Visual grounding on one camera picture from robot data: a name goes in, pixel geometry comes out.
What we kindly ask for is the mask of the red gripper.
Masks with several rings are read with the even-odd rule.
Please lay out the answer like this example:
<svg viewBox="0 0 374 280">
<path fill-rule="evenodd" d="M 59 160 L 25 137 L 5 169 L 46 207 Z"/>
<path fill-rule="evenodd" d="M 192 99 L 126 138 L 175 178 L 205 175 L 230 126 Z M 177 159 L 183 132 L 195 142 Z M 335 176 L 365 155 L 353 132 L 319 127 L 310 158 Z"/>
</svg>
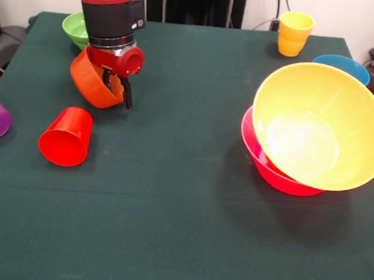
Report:
<svg viewBox="0 0 374 280">
<path fill-rule="evenodd" d="M 120 82 L 123 86 L 124 103 L 127 109 L 132 109 L 132 87 L 128 77 L 139 73 L 143 67 L 145 55 L 141 49 L 131 46 L 121 50 L 109 50 L 88 45 L 85 50 L 93 65 L 105 69 L 102 80 L 110 92 L 113 88 L 112 73 L 122 76 Z"/>
</svg>

